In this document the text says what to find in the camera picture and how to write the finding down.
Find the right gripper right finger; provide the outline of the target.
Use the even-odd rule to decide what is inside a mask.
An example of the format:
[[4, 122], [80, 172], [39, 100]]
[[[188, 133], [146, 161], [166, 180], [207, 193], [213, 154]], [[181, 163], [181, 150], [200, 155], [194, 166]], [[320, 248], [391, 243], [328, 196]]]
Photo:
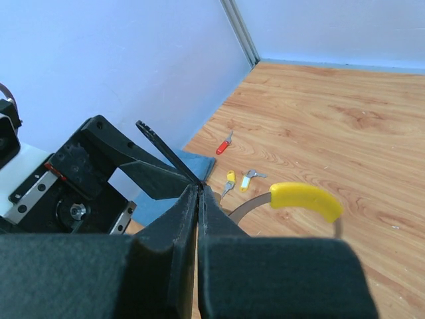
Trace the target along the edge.
[[199, 196], [198, 303], [203, 318], [377, 318], [361, 262], [348, 243], [251, 237]]

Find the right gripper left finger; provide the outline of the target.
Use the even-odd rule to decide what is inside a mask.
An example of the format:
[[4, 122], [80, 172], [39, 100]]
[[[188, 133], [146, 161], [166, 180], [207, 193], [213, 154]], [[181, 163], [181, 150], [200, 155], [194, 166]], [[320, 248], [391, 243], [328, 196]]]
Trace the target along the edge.
[[190, 318], [198, 192], [129, 235], [1, 236], [2, 318]]

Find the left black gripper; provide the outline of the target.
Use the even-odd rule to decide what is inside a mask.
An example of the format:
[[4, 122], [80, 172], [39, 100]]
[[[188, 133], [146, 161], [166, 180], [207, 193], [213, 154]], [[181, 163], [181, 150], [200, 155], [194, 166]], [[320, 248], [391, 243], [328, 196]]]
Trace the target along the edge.
[[1, 218], [2, 234], [124, 233], [136, 204], [109, 183], [116, 169], [154, 199], [161, 198], [160, 174], [194, 185], [101, 115], [85, 121], [44, 166], [57, 180], [20, 222]]

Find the large keyring with yellow handle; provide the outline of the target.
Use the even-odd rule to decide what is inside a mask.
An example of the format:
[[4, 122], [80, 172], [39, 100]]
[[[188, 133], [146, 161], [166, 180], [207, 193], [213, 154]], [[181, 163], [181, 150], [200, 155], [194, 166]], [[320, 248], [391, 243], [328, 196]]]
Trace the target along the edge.
[[228, 213], [228, 216], [233, 222], [239, 223], [249, 212], [265, 204], [272, 209], [295, 207], [319, 213], [326, 222], [333, 225], [334, 237], [342, 237], [343, 206], [329, 192], [308, 183], [275, 183], [267, 193], [249, 199]]

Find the folded blue cloth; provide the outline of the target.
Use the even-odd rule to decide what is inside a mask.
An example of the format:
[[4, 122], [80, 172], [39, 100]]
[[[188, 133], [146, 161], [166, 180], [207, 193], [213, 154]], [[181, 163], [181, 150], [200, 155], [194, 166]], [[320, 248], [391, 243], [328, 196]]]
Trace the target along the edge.
[[[181, 161], [202, 181], [206, 181], [216, 163], [215, 157], [202, 156], [183, 150], [174, 149]], [[188, 183], [181, 183], [173, 177], [159, 175], [160, 199], [151, 198], [144, 190], [134, 199], [136, 209], [132, 220], [143, 226], [148, 226], [154, 220], [169, 210], [178, 200]]]

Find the key with yellow tag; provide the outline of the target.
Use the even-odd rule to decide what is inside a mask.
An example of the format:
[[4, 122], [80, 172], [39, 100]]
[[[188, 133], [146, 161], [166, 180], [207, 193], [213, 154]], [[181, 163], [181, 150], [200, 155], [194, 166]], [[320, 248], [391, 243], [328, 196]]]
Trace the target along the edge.
[[230, 170], [226, 174], [226, 183], [224, 185], [224, 189], [221, 193], [220, 198], [222, 199], [231, 189], [236, 185], [236, 174], [234, 170]]

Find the key with red tag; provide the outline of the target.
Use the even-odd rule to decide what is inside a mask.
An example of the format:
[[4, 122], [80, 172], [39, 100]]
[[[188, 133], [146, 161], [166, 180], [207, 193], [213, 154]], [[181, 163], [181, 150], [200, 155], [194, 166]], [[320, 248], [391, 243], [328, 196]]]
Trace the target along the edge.
[[216, 149], [216, 152], [215, 152], [216, 155], [221, 155], [226, 150], [226, 148], [231, 144], [232, 135], [233, 135], [233, 131], [231, 130], [227, 138], [223, 140], [220, 146]]

